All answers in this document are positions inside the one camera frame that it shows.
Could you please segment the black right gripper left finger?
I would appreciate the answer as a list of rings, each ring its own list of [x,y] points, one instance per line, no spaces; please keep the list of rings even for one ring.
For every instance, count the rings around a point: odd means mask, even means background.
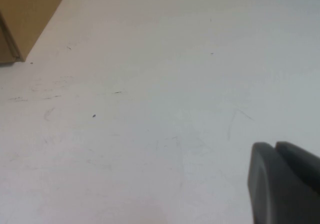
[[[304,183],[275,146],[253,144],[247,186],[255,224],[320,222],[320,184]]]

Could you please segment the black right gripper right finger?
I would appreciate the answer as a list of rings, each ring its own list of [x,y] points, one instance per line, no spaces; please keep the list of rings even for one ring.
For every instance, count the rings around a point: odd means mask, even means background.
[[[277,142],[275,149],[304,183],[320,183],[320,158],[318,156],[289,142]]]

